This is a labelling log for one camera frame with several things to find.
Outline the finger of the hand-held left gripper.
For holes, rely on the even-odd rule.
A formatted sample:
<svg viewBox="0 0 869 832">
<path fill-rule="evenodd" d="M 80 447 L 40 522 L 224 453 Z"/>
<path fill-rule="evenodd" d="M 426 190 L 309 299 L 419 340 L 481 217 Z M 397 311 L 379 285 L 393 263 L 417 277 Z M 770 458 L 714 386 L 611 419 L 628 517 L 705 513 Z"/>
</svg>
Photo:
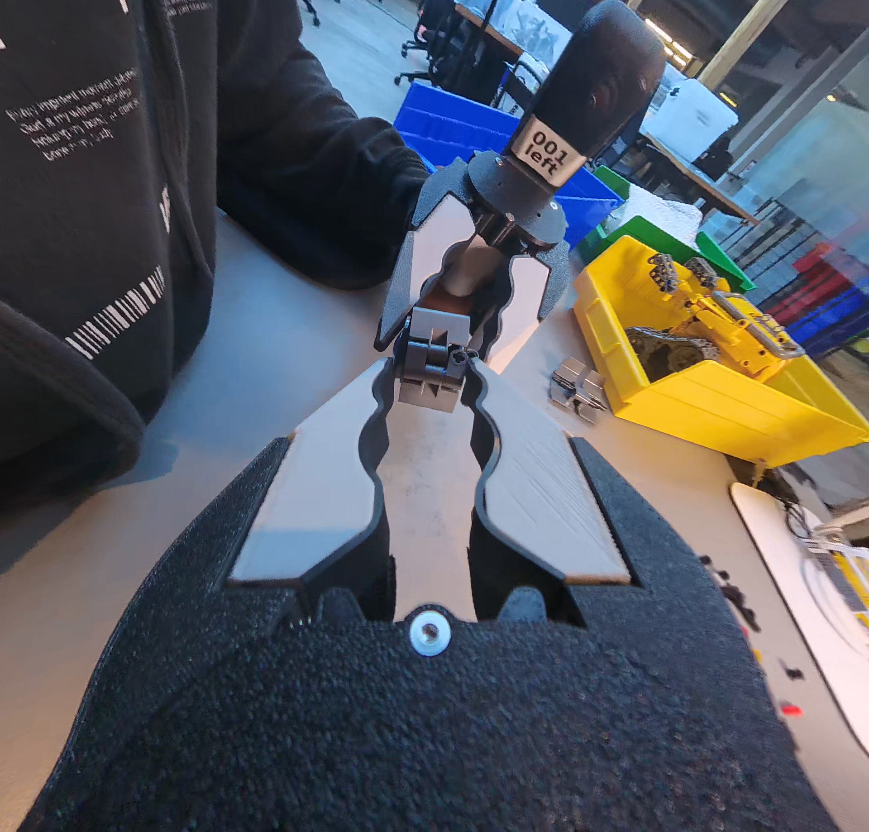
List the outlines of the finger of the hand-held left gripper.
<svg viewBox="0 0 869 832">
<path fill-rule="evenodd" d="M 509 298 L 493 316 L 494 338 L 485 352 L 485 363 L 494 373 L 502 374 L 537 330 L 549 273 L 544 263 L 531 256 L 511 258 Z"/>
<path fill-rule="evenodd" d="M 448 193 L 401 245 L 375 337 L 385 351 L 404 327 L 410 311 L 444 273 L 449 254 L 472 240 L 474 223 L 468 207 Z"/>
</svg>

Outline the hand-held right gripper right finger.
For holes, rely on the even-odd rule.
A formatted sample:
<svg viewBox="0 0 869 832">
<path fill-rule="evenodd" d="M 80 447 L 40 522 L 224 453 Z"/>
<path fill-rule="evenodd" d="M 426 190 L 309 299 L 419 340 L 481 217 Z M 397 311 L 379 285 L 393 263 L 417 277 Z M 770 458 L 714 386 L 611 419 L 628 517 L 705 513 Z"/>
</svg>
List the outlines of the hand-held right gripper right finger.
<svg viewBox="0 0 869 832">
<path fill-rule="evenodd" d="M 468 406 L 485 529 L 560 583 L 630 584 L 568 433 L 478 359 L 468 366 Z"/>
</svg>

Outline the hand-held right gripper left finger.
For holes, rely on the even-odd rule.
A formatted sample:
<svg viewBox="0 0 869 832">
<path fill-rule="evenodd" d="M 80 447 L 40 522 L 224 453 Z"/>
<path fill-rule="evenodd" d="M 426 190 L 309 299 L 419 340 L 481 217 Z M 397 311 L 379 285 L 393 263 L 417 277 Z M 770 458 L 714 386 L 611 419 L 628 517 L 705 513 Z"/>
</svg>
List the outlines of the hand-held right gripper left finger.
<svg viewBox="0 0 869 832">
<path fill-rule="evenodd" d="M 304 419 L 229 573 L 229 583 L 312 587 L 347 546 L 374 530 L 377 485 L 361 453 L 382 413 L 390 359 L 378 359 Z"/>
</svg>

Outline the grey toy joint assembly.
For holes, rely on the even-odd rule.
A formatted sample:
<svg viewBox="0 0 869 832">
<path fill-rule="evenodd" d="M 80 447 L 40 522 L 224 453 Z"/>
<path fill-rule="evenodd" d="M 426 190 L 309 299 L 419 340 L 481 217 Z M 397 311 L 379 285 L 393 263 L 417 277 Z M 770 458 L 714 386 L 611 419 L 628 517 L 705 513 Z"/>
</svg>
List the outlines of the grey toy joint assembly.
<svg viewBox="0 0 869 832">
<path fill-rule="evenodd" d="M 470 317 L 415 306 L 395 346 L 400 403 L 451 413 L 473 352 Z"/>
</svg>

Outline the grey desk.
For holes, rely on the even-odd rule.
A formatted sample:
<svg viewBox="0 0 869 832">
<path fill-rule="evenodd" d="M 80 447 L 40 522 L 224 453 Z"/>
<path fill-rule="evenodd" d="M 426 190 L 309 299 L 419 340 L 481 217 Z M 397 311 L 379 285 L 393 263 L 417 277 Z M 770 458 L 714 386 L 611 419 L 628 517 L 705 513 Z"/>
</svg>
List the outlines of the grey desk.
<svg viewBox="0 0 869 832">
<path fill-rule="evenodd" d="M 2 529 L 2 830 L 16 830 L 28 813 L 117 621 L 168 546 L 271 440 L 376 359 L 382 287 L 329 290 L 229 218 L 216 222 L 210 325 L 148 427 L 136 468 L 77 507 L 45 507 Z M 803 711 L 786 717 L 799 761 L 839 828 L 867 830 L 867 756 L 733 506 L 726 459 L 610 415 L 588 425 L 549 402 L 549 371 L 585 352 L 572 298 L 505 377 L 584 436 L 745 593 L 770 693 Z"/>
</svg>

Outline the person's left hand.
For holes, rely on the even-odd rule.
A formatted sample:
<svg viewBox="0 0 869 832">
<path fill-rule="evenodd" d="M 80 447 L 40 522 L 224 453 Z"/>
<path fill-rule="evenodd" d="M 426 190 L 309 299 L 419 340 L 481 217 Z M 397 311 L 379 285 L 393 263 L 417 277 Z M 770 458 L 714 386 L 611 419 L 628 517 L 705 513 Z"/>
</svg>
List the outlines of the person's left hand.
<svg viewBox="0 0 869 832">
<path fill-rule="evenodd" d="M 442 284 L 437 283 L 433 289 L 418 302 L 418 306 L 454 315 L 469 316 L 473 306 L 473 297 L 451 294 Z"/>
</svg>

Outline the white storage box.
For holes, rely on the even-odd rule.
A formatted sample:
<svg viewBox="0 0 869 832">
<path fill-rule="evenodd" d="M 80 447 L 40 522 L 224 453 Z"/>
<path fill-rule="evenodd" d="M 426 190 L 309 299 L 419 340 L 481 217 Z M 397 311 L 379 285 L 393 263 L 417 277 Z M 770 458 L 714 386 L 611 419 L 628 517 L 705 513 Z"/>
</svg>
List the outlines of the white storage box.
<svg viewBox="0 0 869 832">
<path fill-rule="evenodd" d="M 640 134 L 690 164 L 739 121 L 725 101 L 693 78 L 661 84 Z"/>
</svg>

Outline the blue plastic bin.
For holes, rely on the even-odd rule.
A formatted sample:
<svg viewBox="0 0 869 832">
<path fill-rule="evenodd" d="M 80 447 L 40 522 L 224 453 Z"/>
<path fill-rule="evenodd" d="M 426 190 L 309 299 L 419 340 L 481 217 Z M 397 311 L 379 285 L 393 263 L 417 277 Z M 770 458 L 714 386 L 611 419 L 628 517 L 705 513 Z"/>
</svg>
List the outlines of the blue plastic bin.
<svg viewBox="0 0 869 832">
<path fill-rule="evenodd" d="M 409 87 L 394 122 L 429 168 L 457 158 L 469 161 L 477 151 L 500 152 L 518 124 L 516 116 L 419 83 Z M 567 218 L 572 248 L 591 244 L 593 236 L 603 239 L 602 223 L 624 202 L 587 168 L 574 174 L 555 198 Z"/>
</svg>

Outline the green plastic bin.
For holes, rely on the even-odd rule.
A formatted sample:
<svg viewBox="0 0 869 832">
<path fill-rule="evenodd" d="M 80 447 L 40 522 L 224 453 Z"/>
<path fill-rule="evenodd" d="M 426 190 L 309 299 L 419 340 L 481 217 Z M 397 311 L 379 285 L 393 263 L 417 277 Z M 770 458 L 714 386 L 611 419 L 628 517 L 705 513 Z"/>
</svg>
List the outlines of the green plastic bin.
<svg viewBox="0 0 869 832">
<path fill-rule="evenodd" d="M 642 216 L 629 218 L 623 226 L 611 232 L 605 232 L 603 225 L 594 227 L 573 251 L 584 265 L 588 265 L 622 237 L 638 240 L 656 252 L 668 254 L 678 263 L 694 257 L 704 258 L 735 292 L 745 294 L 756 289 L 754 281 L 704 231 L 687 244 Z"/>
</svg>

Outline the white bubble wrap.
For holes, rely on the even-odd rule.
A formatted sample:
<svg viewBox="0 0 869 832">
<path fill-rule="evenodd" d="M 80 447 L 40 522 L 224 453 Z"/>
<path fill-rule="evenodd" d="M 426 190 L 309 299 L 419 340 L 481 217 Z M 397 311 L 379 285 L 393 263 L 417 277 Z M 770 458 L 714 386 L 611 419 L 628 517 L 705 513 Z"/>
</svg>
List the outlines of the white bubble wrap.
<svg viewBox="0 0 869 832">
<path fill-rule="evenodd" d="M 680 242 L 692 248 L 696 247 L 696 238 L 703 219 L 700 209 L 678 200 L 661 198 L 631 183 L 627 185 L 624 203 L 604 221 L 604 230 L 608 235 L 638 216 Z"/>
</svg>

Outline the black office chair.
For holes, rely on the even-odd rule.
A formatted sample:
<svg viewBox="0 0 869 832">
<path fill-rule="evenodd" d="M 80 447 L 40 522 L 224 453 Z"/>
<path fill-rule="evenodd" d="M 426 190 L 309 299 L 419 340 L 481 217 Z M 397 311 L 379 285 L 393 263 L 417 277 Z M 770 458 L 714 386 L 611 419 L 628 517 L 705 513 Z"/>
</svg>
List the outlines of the black office chair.
<svg viewBox="0 0 869 832">
<path fill-rule="evenodd" d="M 425 52 L 429 64 L 425 72 L 401 72 L 394 78 L 396 86 L 402 80 L 428 81 L 434 86 L 454 91 L 457 68 L 462 55 L 462 15 L 455 11 L 454 0 L 422 0 L 420 15 L 410 40 L 401 45 L 401 56 L 411 51 Z"/>
</svg>

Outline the yellow plastic bin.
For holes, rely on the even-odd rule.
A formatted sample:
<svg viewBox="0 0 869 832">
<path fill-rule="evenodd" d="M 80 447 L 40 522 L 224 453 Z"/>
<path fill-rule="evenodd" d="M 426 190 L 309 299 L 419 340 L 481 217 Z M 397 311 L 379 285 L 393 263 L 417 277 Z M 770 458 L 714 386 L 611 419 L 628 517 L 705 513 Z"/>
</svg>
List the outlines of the yellow plastic bin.
<svg viewBox="0 0 869 832">
<path fill-rule="evenodd" d="M 650 381 L 625 328 L 673 323 L 649 277 L 655 252 L 622 237 L 574 282 L 573 311 L 614 415 L 770 468 L 867 442 L 863 415 L 808 356 L 764 383 L 714 361 Z"/>
</svg>

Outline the yellow toy tracked robot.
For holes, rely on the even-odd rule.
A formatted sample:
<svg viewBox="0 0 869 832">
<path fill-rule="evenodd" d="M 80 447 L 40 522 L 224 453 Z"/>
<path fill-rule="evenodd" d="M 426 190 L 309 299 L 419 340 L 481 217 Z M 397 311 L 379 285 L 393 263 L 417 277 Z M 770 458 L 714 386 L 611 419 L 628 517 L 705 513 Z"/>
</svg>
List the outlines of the yellow toy tracked robot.
<svg viewBox="0 0 869 832">
<path fill-rule="evenodd" d="M 647 263 L 659 302 L 673 320 L 663 328 L 625 328 L 650 381 L 714 361 L 764 383 L 807 355 L 774 318 L 731 292 L 706 259 L 678 264 L 655 252 Z"/>
</svg>

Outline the pile of small toy parts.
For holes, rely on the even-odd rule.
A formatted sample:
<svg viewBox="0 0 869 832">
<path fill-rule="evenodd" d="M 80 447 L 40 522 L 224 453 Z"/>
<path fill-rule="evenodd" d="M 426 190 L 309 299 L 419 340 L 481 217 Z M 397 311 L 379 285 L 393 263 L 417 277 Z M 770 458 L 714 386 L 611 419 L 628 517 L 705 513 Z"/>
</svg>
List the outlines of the pile of small toy parts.
<svg viewBox="0 0 869 832">
<path fill-rule="evenodd" d="M 730 574 L 725 570 L 716 569 L 709 555 L 699 555 L 701 564 L 705 567 L 708 575 L 721 591 L 723 597 L 728 600 L 731 607 L 738 613 L 741 618 L 740 629 L 744 635 L 745 641 L 748 644 L 749 650 L 753 653 L 757 664 L 764 668 L 763 654 L 756 647 L 755 637 L 760 634 L 761 628 L 757 621 L 754 610 L 747 604 L 745 594 L 741 589 L 730 581 Z M 805 716 L 802 707 L 788 702 L 787 700 L 777 699 L 770 689 L 767 690 L 774 705 L 777 707 L 777 714 L 783 720 L 793 721 Z"/>
</svg>

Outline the white book stand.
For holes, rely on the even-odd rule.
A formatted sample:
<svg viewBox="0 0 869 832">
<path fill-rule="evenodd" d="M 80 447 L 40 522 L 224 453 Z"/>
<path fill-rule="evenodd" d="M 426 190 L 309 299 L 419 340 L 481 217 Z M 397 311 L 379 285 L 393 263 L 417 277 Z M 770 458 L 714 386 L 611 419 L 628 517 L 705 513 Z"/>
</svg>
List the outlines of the white book stand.
<svg viewBox="0 0 869 832">
<path fill-rule="evenodd" d="M 807 645 L 848 729 L 868 751 L 868 631 L 855 618 L 850 593 L 833 562 L 852 544 L 846 528 L 867 522 L 867 501 L 827 522 L 798 503 L 742 483 L 730 496 L 774 585 Z"/>
</svg>

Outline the parts bin rack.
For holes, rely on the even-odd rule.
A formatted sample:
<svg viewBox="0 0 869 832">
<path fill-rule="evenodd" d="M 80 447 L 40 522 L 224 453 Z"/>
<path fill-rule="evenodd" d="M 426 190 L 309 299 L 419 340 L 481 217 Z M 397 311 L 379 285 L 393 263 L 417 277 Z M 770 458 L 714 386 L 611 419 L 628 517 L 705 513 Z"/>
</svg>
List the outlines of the parts bin rack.
<svg viewBox="0 0 869 832">
<path fill-rule="evenodd" d="M 712 238 L 754 284 L 748 296 L 815 360 L 867 338 L 867 215 L 845 208 L 812 222 L 770 198 L 758 222 L 711 220 Z"/>
</svg>

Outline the sticker sheet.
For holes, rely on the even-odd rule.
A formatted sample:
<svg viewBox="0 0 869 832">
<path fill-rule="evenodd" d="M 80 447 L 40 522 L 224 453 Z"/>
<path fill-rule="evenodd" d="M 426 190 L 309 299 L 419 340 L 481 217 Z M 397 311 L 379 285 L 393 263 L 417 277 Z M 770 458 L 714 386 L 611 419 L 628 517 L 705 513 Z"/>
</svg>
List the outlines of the sticker sheet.
<svg viewBox="0 0 869 832">
<path fill-rule="evenodd" d="M 868 631 L 868 549 L 834 551 L 832 558 L 850 593 L 849 601 L 855 618 Z"/>
</svg>

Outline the small grey bracket assembly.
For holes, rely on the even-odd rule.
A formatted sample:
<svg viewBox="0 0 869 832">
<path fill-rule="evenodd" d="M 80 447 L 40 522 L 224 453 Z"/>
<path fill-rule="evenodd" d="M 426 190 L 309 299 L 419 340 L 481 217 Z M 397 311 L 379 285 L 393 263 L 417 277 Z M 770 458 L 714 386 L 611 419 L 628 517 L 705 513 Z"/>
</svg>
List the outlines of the small grey bracket assembly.
<svg viewBox="0 0 869 832">
<path fill-rule="evenodd" d="M 581 420 L 596 425 L 610 412 L 605 392 L 605 378 L 579 359 L 562 360 L 549 379 L 549 398 Z"/>
</svg>

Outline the thick wooden post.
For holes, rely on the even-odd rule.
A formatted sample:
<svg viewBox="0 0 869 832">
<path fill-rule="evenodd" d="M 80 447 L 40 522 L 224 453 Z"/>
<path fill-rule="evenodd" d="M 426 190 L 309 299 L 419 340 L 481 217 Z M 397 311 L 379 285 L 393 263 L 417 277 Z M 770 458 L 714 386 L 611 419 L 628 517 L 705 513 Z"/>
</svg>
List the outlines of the thick wooden post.
<svg viewBox="0 0 869 832">
<path fill-rule="evenodd" d="M 703 67 L 697 78 L 699 83 L 710 91 L 716 91 L 788 1 L 757 0 L 720 50 Z"/>
</svg>

